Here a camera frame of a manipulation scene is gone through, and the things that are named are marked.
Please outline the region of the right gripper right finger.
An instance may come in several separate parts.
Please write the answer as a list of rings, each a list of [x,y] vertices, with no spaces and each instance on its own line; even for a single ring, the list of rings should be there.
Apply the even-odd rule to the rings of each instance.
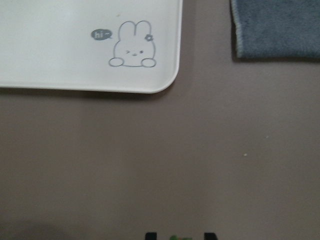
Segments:
[[[216,234],[214,232],[205,232],[203,234],[204,240],[216,240]]]

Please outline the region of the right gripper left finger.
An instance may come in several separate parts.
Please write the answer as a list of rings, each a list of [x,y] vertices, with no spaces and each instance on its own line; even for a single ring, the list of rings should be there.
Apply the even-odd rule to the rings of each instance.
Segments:
[[[144,240],[157,240],[157,232],[146,232]]]

